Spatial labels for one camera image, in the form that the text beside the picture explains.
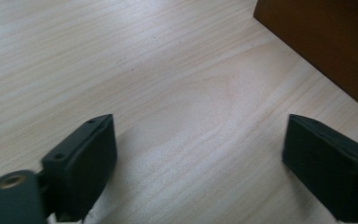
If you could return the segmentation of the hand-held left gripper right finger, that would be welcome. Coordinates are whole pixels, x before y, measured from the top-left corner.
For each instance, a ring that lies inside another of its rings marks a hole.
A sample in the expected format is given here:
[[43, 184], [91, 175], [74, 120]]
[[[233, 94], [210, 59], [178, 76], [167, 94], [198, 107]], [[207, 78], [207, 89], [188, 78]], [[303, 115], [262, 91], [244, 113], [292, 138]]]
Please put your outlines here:
[[342, 222], [358, 223], [358, 143], [318, 120], [291, 114], [283, 163]]

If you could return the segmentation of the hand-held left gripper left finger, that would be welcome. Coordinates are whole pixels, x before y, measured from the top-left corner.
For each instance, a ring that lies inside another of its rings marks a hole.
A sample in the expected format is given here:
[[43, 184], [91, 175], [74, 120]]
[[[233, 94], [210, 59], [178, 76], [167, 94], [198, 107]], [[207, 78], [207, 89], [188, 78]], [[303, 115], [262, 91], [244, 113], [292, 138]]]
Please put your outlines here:
[[114, 118], [84, 122], [43, 159], [40, 183], [47, 210], [59, 222], [85, 219], [117, 161]]

